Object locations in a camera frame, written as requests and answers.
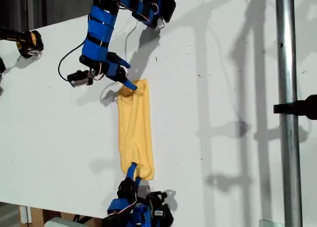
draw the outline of yellow cloth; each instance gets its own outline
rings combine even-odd
[[[136,175],[153,180],[150,96],[147,80],[135,81],[137,91],[122,87],[118,93],[119,152],[121,169],[126,174],[132,162]]]

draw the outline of white tabletop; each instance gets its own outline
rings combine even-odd
[[[298,96],[316,93],[316,0],[296,0]],[[121,11],[109,50],[150,87],[154,191],[171,190],[174,226],[255,227],[284,222],[275,0],[176,0],[160,35]],[[87,33],[82,17],[39,29],[37,61],[0,42],[0,201],[103,218],[124,179],[119,85],[72,88],[59,60]],[[81,50],[64,76],[86,69]],[[316,226],[317,124],[300,118],[304,224]]]

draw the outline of metal pole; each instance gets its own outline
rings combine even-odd
[[[297,100],[294,0],[276,0],[280,104]],[[302,227],[298,117],[280,115],[286,227]]]

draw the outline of cable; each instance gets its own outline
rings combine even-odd
[[[72,52],[74,52],[76,49],[78,49],[79,47],[81,47],[83,44],[84,44],[85,41],[83,41],[79,46],[77,46],[76,48],[74,48],[73,50],[69,51],[59,62],[58,64],[58,74],[59,76],[66,82],[68,82],[68,80],[66,78],[64,78],[61,73],[60,73],[60,65],[61,65],[61,62],[63,62],[63,60],[68,56],[70,55]]]

